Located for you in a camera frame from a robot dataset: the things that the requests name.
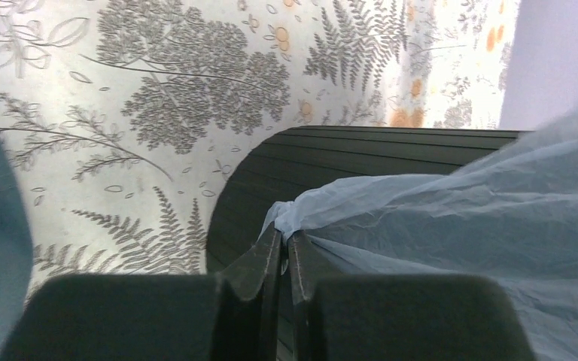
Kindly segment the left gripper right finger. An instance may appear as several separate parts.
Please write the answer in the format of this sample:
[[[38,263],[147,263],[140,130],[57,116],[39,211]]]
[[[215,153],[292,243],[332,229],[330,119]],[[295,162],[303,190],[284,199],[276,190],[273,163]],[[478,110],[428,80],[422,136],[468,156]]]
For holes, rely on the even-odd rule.
[[[296,360],[533,360],[502,288],[473,275],[349,275],[288,240]]]

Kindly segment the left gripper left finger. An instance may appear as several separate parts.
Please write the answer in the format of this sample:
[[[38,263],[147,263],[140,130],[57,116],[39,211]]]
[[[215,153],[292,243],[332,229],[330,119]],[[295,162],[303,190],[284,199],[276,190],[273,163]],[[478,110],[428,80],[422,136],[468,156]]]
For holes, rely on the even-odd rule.
[[[1,360],[274,360],[281,234],[209,275],[66,275],[29,301]]]

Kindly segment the black plastic trash bin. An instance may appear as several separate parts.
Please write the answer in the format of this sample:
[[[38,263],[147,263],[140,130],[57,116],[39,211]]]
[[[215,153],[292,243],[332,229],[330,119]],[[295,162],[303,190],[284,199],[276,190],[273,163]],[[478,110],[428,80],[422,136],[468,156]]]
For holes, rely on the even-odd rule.
[[[249,251],[269,227],[274,202],[340,178],[448,174],[516,140],[498,130],[301,126],[255,147],[218,197],[208,228],[207,266],[221,272]],[[294,304],[288,246],[281,243],[276,360],[294,359]]]

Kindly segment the light blue trash bag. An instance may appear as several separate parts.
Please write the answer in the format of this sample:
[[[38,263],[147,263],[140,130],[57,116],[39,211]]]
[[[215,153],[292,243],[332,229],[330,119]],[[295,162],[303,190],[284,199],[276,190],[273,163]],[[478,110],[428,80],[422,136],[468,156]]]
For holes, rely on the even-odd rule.
[[[358,273],[471,273],[511,298],[540,360],[578,360],[578,109],[448,175],[347,177],[276,202]]]

